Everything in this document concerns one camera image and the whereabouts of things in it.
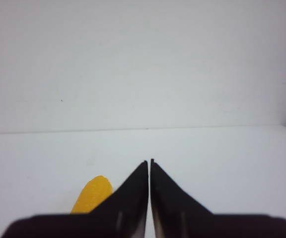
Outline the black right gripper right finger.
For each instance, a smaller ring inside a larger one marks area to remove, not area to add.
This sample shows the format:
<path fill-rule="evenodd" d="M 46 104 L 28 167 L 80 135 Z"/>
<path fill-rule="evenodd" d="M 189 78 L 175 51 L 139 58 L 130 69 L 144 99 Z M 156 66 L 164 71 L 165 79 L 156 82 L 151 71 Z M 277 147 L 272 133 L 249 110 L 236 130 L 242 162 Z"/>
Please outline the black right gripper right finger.
<path fill-rule="evenodd" d="M 154 160 L 150 162 L 150 199 L 158 238 L 286 238 L 286 219 L 212 213 Z"/>

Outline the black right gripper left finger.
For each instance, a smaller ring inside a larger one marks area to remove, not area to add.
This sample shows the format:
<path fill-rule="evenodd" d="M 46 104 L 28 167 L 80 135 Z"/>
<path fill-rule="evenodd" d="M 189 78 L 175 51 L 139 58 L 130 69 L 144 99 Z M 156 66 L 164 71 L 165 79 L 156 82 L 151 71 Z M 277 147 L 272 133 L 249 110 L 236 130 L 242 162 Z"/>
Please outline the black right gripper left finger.
<path fill-rule="evenodd" d="M 148 205 L 148 163 L 142 162 L 124 183 L 86 214 L 51 214 L 20 219 L 4 238 L 143 238 Z"/>

